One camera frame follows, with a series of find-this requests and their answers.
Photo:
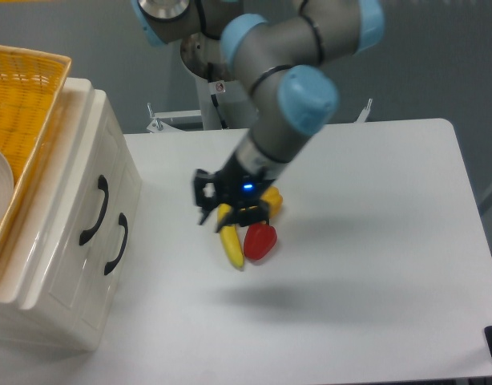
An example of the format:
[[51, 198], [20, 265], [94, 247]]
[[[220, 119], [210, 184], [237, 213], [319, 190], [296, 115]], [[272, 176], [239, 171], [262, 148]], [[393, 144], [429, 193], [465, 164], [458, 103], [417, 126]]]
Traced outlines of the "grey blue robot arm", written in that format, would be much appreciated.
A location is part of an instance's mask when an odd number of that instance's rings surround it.
[[202, 218], [220, 205], [218, 223], [268, 219], [263, 193], [335, 113], [340, 102], [321, 65], [378, 44], [385, 16], [378, 1], [297, 1], [296, 16], [277, 24], [248, 14], [241, 1], [135, 1], [148, 39], [171, 43], [201, 35], [219, 46], [204, 55], [209, 79], [240, 83], [258, 118], [221, 170], [197, 170], [194, 200]]

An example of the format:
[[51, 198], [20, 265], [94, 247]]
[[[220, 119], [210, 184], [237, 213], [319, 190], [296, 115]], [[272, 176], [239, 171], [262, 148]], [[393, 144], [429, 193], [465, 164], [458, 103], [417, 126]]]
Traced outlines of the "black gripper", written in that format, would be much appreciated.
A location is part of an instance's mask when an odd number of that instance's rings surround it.
[[224, 214], [217, 222], [217, 233], [226, 226], [269, 222], [269, 205], [260, 197], [287, 166], [266, 156], [255, 144], [239, 144], [215, 174], [196, 169], [192, 183], [200, 209], [199, 225], [218, 206]]

